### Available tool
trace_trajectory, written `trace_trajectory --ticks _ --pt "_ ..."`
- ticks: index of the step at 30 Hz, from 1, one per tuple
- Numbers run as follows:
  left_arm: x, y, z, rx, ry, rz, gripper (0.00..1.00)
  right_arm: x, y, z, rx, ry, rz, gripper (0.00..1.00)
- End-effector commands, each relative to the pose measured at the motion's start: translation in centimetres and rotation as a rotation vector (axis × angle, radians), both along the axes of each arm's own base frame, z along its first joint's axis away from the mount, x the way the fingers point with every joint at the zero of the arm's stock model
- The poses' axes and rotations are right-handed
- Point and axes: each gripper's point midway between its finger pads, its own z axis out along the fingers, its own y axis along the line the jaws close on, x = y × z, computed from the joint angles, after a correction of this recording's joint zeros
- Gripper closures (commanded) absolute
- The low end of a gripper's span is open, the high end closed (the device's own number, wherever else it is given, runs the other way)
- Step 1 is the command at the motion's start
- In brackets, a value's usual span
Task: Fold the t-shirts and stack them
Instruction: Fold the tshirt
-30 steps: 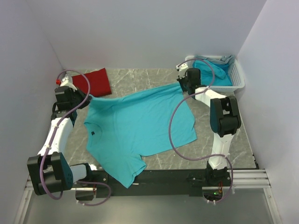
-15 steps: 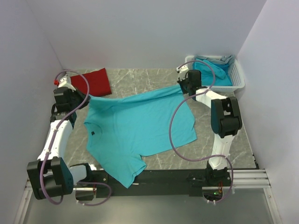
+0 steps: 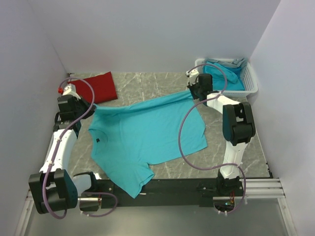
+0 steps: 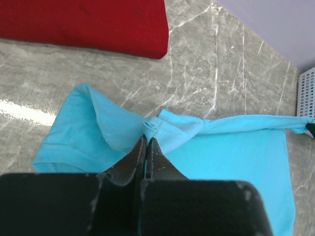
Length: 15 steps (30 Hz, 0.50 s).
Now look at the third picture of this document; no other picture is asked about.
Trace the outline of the light blue t-shirt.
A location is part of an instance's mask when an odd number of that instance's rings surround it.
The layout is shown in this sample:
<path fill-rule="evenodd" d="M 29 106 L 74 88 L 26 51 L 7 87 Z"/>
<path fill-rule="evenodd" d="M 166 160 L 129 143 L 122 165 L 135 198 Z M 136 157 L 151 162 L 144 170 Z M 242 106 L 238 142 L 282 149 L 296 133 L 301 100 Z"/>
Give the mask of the light blue t-shirt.
<path fill-rule="evenodd" d="M 89 127 L 92 159 L 135 198 L 152 165 L 207 147 L 205 123 L 188 90 L 124 107 L 98 106 Z"/>

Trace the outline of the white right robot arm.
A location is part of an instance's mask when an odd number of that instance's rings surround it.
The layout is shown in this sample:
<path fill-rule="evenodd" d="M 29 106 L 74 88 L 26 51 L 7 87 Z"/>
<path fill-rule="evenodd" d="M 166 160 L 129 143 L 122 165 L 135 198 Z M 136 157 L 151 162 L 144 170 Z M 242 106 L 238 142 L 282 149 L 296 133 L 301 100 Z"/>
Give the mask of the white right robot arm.
<path fill-rule="evenodd" d="M 255 136 L 255 124 L 251 105 L 248 102 L 237 102 L 214 90 L 212 76 L 199 74 L 197 70 L 187 72 L 188 89 L 193 99 L 202 101 L 207 107 L 222 114 L 222 133 L 226 140 L 224 166 L 220 167 L 220 175 L 224 178 L 217 182 L 216 191 L 227 196 L 233 191 L 233 184 L 228 179 L 239 176 L 244 151 Z"/>

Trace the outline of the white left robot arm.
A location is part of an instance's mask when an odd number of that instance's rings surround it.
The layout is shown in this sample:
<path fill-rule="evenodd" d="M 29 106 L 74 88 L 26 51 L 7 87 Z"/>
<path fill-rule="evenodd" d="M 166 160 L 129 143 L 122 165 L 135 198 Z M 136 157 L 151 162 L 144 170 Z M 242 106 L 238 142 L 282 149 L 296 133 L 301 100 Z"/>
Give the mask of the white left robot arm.
<path fill-rule="evenodd" d="M 29 177 L 29 187 L 36 210 L 40 214 L 75 208 L 78 197 L 94 197 L 98 184 L 93 172 L 70 177 L 68 164 L 81 129 L 81 119 L 90 117 L 95 105 L 82 97 L 62 95 L 57 99 L 53 140 L 39 173 Z"/>

